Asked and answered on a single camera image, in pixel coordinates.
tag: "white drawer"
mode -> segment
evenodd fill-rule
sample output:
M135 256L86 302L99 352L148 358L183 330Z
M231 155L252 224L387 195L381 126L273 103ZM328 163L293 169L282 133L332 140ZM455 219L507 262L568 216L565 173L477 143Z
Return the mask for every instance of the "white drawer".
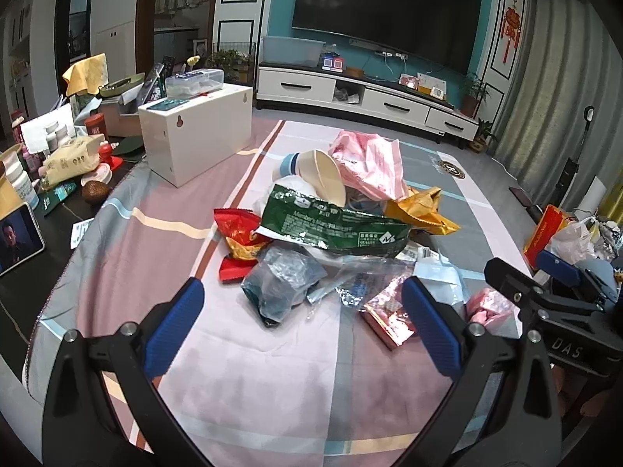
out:
M257 84L258 95L285 96L306 100L330 102L333 100L335 79L306 75L303 73L260 70Z
M435 130L458 135L467 140L473 140L476 135L476 130L478 129L476 123L471 123L466 119L436 109L431 109L429 112L426 118L426 126L434 128Z
M430 107L399 96L366 89L361 108L378 112L393 121L400 119L408 123L424 124Z

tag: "metal screw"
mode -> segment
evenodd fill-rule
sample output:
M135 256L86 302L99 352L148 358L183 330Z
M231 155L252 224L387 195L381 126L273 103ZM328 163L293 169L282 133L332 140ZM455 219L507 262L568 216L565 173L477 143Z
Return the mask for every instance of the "metal screw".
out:
M138 330L138 325L133 321L128 321L127 323L121 325L119 333L121 335L125 335L126 337L130 337L136 333L136 330Z
M485 327L480 323L470 323L468 330L474 337L482 337L485 335Z
M63 336L65 342L74 342L78 338L78 330L68 330Z
M541 342L541 334L537 330L528 332L528 340L533 343Z

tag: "white box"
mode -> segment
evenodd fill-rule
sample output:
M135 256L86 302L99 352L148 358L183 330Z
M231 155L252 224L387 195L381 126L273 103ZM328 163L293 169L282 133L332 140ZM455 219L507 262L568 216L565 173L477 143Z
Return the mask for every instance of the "white box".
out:
M138 108L150 168L180 187L244 149L251 137L253 90L225 84L167 111Z

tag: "man on phone screen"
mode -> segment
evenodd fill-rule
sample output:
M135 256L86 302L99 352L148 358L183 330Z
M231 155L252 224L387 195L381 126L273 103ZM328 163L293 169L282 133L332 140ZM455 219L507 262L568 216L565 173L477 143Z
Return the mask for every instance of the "man on phone screen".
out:
M2 265L3 270L28 258L30 255L29 244L18 241L13 224L8 220L2 224L2 237L7 246L7 249L1 251L0 254L0 265Z

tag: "black drawer handle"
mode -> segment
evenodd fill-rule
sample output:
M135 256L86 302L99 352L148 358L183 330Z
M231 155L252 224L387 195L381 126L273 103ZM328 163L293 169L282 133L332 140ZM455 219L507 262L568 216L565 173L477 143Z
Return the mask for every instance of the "black drawer handle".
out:
M309 91L311 86L302 86L301 84L289 84L289 83L281 83L281 85L285 88L296 88L298 90L306 90Z
M385 107L389 107L390 109L395 109L401 112L410 112L411 109L405 109L404 107L399 107L398 105L392 105L391 103L386 103Z
M448 123L447 121L445 121L445 125L449 126L450 128L454 128L455 130L459 130L459 131L463 131L465 129L460 126L457 126L456 124Z

